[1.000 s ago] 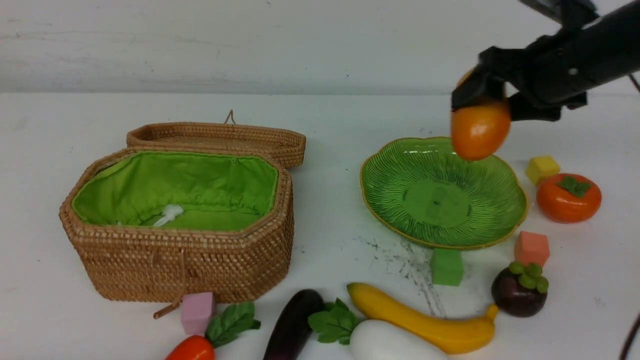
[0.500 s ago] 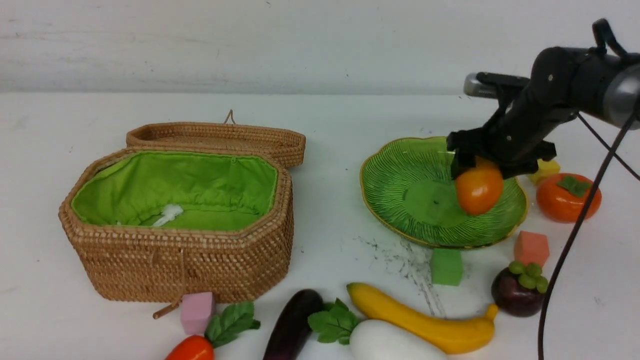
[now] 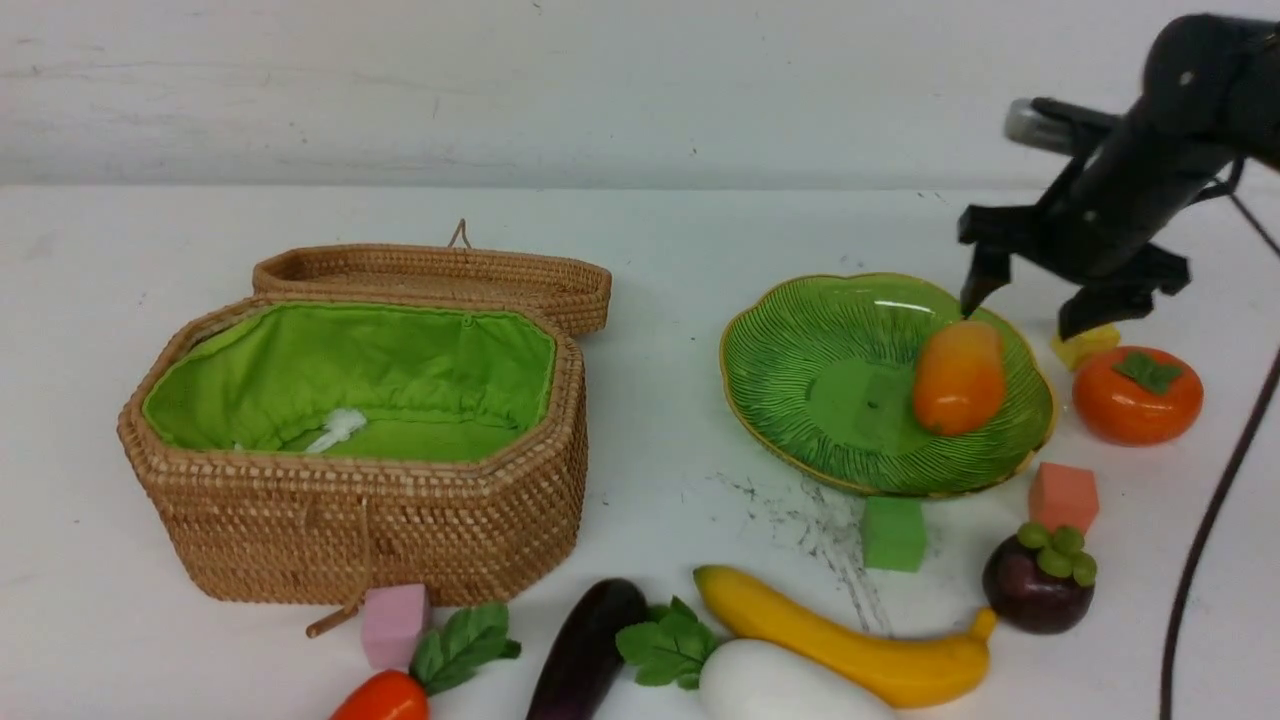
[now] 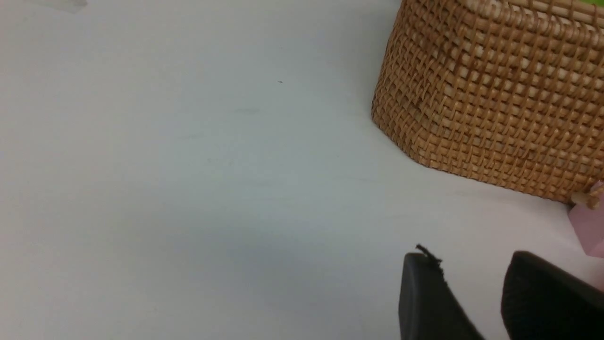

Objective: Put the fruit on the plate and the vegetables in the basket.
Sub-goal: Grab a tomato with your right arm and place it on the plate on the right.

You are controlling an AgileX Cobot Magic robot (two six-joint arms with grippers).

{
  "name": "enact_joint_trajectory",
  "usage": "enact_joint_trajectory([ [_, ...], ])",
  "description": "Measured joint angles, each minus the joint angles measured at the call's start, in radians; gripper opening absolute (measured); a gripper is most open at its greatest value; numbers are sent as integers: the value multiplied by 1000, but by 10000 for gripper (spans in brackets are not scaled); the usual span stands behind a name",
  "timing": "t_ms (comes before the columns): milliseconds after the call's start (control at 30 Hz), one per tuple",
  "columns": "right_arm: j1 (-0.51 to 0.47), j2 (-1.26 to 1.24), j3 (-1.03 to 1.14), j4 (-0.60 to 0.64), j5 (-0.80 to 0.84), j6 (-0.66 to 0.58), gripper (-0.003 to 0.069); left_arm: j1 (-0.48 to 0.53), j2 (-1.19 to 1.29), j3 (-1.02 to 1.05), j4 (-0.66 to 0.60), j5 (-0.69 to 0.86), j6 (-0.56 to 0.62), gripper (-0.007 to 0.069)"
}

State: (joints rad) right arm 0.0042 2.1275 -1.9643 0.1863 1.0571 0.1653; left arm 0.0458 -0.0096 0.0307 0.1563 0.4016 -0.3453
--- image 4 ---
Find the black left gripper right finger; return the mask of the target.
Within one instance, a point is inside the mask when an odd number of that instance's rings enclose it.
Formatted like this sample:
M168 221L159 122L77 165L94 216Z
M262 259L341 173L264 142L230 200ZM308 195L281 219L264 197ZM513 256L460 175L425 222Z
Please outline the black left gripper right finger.
M511 340L601 340L601 290L526 250L505 273L501 316Z

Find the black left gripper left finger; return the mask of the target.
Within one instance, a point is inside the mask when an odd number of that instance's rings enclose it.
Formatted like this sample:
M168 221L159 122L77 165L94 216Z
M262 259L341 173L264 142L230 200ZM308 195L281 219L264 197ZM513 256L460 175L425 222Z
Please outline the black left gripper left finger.
M398 305L402 340L483 340L426 247L405 255Z

